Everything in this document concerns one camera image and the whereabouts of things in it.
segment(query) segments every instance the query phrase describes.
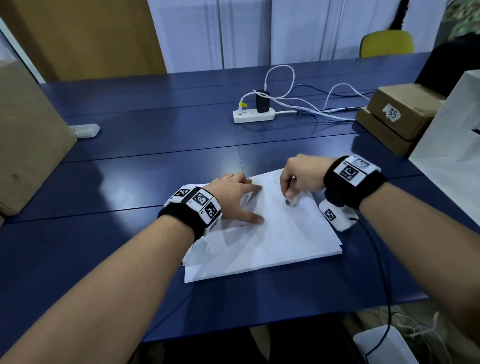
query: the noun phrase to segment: person's left hand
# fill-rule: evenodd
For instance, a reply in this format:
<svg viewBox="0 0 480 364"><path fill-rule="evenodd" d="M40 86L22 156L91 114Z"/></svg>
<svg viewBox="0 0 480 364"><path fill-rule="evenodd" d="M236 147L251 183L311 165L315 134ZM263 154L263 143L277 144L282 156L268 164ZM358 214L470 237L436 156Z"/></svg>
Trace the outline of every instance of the person's left hand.
<svg viewBox="0 0 480 364"><path fill-rule="evenodd" d="M257 184L252 184L252 180L245 177L243 173L227 173L222 178L217 178L212 183L203 187L220 204L224 218L231 218L249 222L251 224L263 224L264 218L250 211L245 211L240 206L240 200L248 192L259 191L262 189Z"/></svg>

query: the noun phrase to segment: black wristband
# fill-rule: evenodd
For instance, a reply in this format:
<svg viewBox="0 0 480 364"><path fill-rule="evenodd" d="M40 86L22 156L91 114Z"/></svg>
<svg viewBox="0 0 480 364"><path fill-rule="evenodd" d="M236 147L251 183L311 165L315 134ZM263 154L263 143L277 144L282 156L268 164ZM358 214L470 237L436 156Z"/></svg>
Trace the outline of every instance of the black wristband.
<svg viewBox="0 0 480 364"><path fill-rule="evenodd" d="M190 226L195 235L195 241L197 241L204 235L205 228L207 227L207 224L205 224L198 212L193 211L186 204L170 203L160 210L157 218L162 215L173 216L174 218L177 218L178 220L183 222L185 225Z"/></svg>
<svg viewBox="0 0 480 364"><path fill-rule="evenodd" d="M335 206L342 207L347 205L348 207L358 210L363 199L378 190L380 186L387 181L387 177L375 170L366 175L357 186L354 186L334 172L334 169L348 157L349 156L343 156L337 159L325 174L325 198Z"/></svg>

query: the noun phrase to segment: person's leg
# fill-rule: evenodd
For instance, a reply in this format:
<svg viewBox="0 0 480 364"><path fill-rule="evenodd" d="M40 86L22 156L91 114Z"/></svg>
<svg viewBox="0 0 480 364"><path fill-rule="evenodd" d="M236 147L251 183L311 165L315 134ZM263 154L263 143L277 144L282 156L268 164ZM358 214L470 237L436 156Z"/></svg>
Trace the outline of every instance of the person's leg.
<svg viewBox="0 0 480 364"><path fill-rule="evenodd" d="M339 314L274 322L269 327L270 363L365 363Z"/></svg>
<svg viewBox="0 0 480 364"><path fill-rule="evenodd" d="M205 363L267 363L248 328L217 331L164 341L164 364L199 360Z"/></svg>

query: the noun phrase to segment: sheet of paper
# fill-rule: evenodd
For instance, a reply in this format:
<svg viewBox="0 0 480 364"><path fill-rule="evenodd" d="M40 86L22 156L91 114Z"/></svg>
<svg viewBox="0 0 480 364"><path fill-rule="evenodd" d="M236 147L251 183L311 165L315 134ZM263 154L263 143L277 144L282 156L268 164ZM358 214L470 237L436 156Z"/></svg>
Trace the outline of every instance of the sheet of paper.
<svg viewBox="0 0 480 364"><path fill-rule="evenodd" d="M281 172L252 177L263 189L241 202L265 223L222 220L186 254L185 283L342 253L340 240L311 193L302 193L296 206L285 204Z"/></svg>

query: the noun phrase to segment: chair backrest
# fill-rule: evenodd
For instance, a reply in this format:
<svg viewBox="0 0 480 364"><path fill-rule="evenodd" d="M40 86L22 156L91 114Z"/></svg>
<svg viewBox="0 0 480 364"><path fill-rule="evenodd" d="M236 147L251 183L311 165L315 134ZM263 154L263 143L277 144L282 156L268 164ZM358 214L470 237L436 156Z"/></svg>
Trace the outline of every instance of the chair backrest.
<svg viewBox="0 0 480 364"><path fill-rule="evenodd" d="M413 40L405 30L381 30L367 34L360 43L360 57L413 53Z"/></svg>

